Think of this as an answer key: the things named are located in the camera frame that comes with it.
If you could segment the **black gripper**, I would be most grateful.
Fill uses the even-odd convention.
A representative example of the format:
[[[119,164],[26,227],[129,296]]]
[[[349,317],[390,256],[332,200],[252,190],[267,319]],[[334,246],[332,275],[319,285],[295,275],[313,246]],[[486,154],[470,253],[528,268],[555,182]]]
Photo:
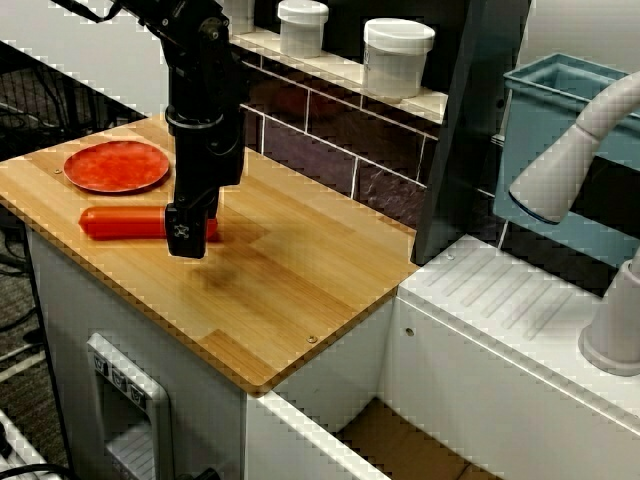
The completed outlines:
[[[210,210],[221,188],[240,183],[244,167],[245,114],[238,109],[215,120],[184,117],[170,107],[168,127],[175,144],[173,203],[164,211],[169,253],[202,259],[216,227]]]

